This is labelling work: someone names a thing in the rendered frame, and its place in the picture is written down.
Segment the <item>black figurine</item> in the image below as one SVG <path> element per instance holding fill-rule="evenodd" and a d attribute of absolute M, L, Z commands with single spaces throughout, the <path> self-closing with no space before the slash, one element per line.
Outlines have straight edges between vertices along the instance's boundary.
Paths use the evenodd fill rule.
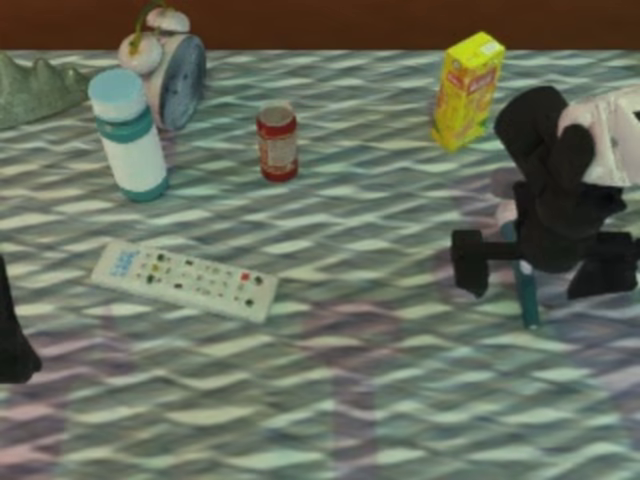
<path fill-rule="evenodd" d="M 574 105 L 553 87 L 534 88 L 506 105 L 495 133 L 523 177 L 513 185 L 513 242 L 454 231 L 456 285 L 481 297 L 489 260 L 510 260 L 547 273 L 580 265 L 569 299 L 634 290 L 640 242 L 601 229 L 626 209 L 623 188 L 640 177 L 640 88 Z"/>
<path fill-rule="evenodd" d="M 27 383 L 40 370 L 42 361 L 16 317 L 6 266 L 0 256 L 0 384 Z"/>

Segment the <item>red can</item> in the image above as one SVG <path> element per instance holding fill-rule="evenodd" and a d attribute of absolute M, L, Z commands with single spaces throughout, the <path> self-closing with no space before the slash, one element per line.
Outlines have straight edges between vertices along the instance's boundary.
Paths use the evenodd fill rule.
<path fill-rule="evenodd" d="M 298 174 L 298 122 L 288 102 L 268 103 L 256 119 L 262 176 L 286 182 Z"/>

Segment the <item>water ripple pattern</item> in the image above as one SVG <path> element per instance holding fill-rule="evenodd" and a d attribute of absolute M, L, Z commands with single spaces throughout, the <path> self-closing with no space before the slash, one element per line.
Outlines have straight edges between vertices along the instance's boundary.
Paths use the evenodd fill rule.
<path fill-rule="evenodd" d="M 107 52 L 12 52 L 85 72 Z M 508 267 L 453 288 L 450 231 L 496 232 L 493 134 L 428 134 L 442 52 L 210 52 L 163 134 L 161 200 L 115 188 L 91 109 L 0 132 L 0 249 L 45 370 L 0 390 L 2 480 L 637 480 L 638 294 L 568 303 L 541 278 L 522 330 Z M 638 80 L 640 55 L 510 52 L 494 113 Z M 266 183 L 254 118 L 291 100 L 301 172 Z M 637 191 L 612 228 L 640 235 Z M 263 326 L 91 286 L 111 238 L 282 278 Z"/>

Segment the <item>white bottle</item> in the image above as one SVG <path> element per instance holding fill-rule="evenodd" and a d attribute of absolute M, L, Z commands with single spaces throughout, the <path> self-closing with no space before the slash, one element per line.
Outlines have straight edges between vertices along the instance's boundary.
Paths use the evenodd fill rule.
<path fill-rule="evenodd" d="M 134 202 L 160 197 L 169 178 L 142 79 L 123 68 L 106 70 L 91 80 L 89 98 L 122 193 Z"/>

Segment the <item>yellow carton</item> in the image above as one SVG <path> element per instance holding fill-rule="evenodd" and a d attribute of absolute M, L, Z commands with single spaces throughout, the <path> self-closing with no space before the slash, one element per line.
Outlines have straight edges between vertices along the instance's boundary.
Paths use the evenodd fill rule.
<path fill-rule="evenodd" d="M 484 32 L 447 50 L 431 133 L 450 152 L 484 134 L 505 48 Z"/>

